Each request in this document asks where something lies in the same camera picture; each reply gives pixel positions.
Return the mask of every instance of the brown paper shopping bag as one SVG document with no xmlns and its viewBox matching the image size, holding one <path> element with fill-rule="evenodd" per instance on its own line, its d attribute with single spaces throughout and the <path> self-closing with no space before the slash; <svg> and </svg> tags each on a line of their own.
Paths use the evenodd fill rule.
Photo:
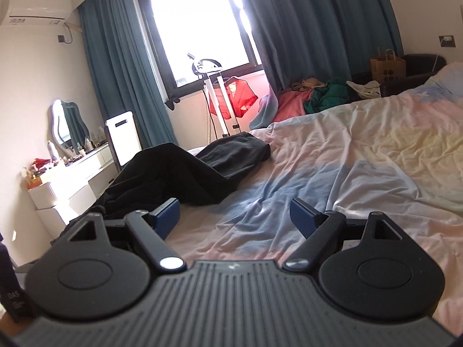
<svg viewBox="0 0 463 347">
<path fill-rule="evenodd" d="M 386 51 L 386 56 L 370 59 L 371 75 L 374 81 L 384 83 L 387 81 L 398 80 L 407 76 L 407 66 L 405 60 L 397 57 L 392 49 Z"/>
</svg>

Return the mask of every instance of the mirror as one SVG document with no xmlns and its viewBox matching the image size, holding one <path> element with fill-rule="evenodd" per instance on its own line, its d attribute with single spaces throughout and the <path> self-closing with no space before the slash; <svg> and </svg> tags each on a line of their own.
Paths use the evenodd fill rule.
<svg viewBox="0 0 463 347">
<path fill-rule="evenodd" d="M 85 144 L 85 138 L 90 137 L 90 133 L 82 121 L 77 104 L 56 100 L 52 105 L 52 120 L 52 135 L 56 143 L 67 154 L 71 150 L 78 153 L 77 147 Z"/>
</svg>

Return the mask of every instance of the white wall-mounted air conditioner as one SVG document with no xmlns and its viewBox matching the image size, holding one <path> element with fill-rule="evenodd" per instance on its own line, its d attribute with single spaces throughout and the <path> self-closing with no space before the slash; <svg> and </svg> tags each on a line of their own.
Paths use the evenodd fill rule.
<svg viewBox="0 0 463 347">
<path fill-rule="evenodd" d="M 71 10 L 71 0 L 3 0 L 0 22 L 2 25 L 60 25 Z"/>
</svg>

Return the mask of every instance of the multicolored duvet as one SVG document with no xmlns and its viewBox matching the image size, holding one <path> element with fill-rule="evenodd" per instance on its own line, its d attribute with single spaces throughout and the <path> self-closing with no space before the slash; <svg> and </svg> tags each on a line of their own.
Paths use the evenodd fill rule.
<svg viewBox="0 0 463 347">
<path fill-rule="evenodd" d="M 463 332 L 463 95 L 437 85 L 295 117 L 252 132 L 271 159 L 222 203 L 183 206 L 168 243 L 194 259 L 283 261 L 303 241 L 299 197 L 364 218 L 383 211 L 445 273 L 434 317 Z"/>
</svg>

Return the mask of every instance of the gray ribbed panel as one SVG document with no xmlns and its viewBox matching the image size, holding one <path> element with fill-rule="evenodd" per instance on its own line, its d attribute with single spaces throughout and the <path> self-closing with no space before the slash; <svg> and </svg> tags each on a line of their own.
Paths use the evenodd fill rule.
<svg viewBox="0 0 463 347">
<path fill-rule="evenodd" d="M 160 277 L 125 314 L 87 325 L 42 318 L 15 340 L 21 347 L 443 347 L 453 337 L 430 318 L 395 326 L 349 318 L 309 277 L 272 261 L 198 261 Z"/>
</svg>

